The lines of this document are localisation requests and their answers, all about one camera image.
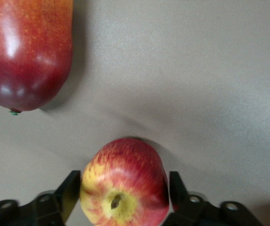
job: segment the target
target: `apple skin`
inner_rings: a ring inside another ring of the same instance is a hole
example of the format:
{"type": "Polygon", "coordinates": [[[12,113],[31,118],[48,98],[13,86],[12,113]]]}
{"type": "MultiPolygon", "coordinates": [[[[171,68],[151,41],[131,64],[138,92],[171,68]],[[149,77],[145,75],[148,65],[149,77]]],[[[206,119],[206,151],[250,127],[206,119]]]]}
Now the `apple skin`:
{"type": "Polygon", "coordinates": [[[0,105],[31,111],[49,102],[72,64],[73,0],[0,0],[0,105]]]}
{"type": "Polygon", "coordinates": [[[167,175],[160,156],[138,139],[108,143],[83,172],[80,203],[96,226],[158,226],[169,210],[167,175]],[[112,208],[117,195],[121,200],[112,208]]]}

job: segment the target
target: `screw hole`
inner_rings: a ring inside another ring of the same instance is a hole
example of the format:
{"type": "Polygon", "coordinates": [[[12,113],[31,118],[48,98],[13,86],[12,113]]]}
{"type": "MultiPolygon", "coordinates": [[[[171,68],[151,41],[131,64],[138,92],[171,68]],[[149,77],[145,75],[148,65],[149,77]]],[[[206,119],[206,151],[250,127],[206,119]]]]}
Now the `screw hole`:
{"type": "Polygon", "coordinates": [[[44,195],[43,197],[40,198],[40,202],[45,202],[50,199],[50,195],[44,195]]]}
{"type": "Polygon", "coordinates": [[[200,202],[200,199],[198,197],[194,196],[194,195],[191,196],[189,198],[189,200],[192,201],[192,202],[194,202],[194,203],[199,203],[200,202]]]}
{"type": "Polygon", "coordinates": [[[227,207],[229,210],[232,210],[232,211],[238,210],[238,207],[237,207],[235,204],[230,203],[230,202],[226,204],[226,207],[227,207]]]}
{"type": "Polygon", "coordinates": [[[12,202],[6,202],[3,205],[1,205],[1,209],[6,209],[12,205],[12,202]]]}

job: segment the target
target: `red mango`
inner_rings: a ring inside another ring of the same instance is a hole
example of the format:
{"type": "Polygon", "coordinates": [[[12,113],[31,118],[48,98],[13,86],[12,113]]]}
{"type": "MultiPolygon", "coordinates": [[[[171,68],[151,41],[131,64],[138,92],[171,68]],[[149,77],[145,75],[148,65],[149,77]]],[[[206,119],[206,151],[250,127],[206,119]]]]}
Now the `red mango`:
{"type": "Polygon", "coordinates": [[[72,64],[73,0],[0,0],[0,105],[48,103],[72,64]]]}

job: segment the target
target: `apple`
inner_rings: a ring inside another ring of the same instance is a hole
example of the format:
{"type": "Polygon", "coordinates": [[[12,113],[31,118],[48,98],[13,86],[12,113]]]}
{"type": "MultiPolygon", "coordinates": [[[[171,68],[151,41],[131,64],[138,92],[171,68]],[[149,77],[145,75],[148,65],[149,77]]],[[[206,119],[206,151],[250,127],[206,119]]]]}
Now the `apple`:
{"type": "Polygon", "coordinates": [[[0,0],[0,105],[13,113],[49,102],[72,64],[73,0],[0,0]]]}
{"type": "Polygon", "coordinates": [[[138,139],[108,143],[82,174],[80,204],[96,226],[158,226],[169,209],[160,156],[138,139]]]}

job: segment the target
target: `apple calyx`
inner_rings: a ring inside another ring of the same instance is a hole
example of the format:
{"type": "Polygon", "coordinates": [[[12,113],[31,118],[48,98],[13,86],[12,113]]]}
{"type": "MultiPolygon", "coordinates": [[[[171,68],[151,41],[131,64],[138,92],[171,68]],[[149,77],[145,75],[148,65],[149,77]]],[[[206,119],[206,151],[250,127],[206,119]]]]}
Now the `apple calyx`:
{"type": "Polygon", "coordinates": [[[122,196],[120,194],[115,195],[114,199],[111,202],[111,209],[117,208],[121,199],[122,196]]]}

